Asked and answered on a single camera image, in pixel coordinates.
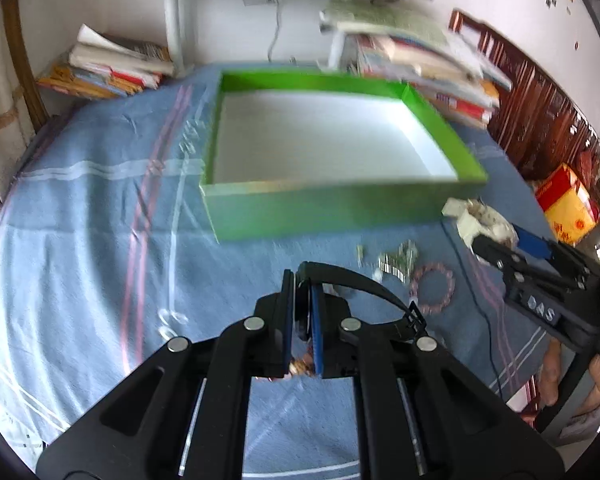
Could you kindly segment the person right hand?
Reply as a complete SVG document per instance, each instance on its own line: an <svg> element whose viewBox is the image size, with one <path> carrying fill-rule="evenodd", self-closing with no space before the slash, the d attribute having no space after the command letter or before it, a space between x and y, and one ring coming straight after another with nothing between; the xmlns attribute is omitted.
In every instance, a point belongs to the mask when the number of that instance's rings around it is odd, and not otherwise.
<svg viewBox="0 0 600 480"><path fill-rule="evenodd" d="M562 380L562 344L555 338L550 340L543 356L540 370L539 393L544 406L554 406L566 389ZM600 356L594 356L588 363L588 370L577 381L582 401L574 414L584 415L600 407Z"/></svg>

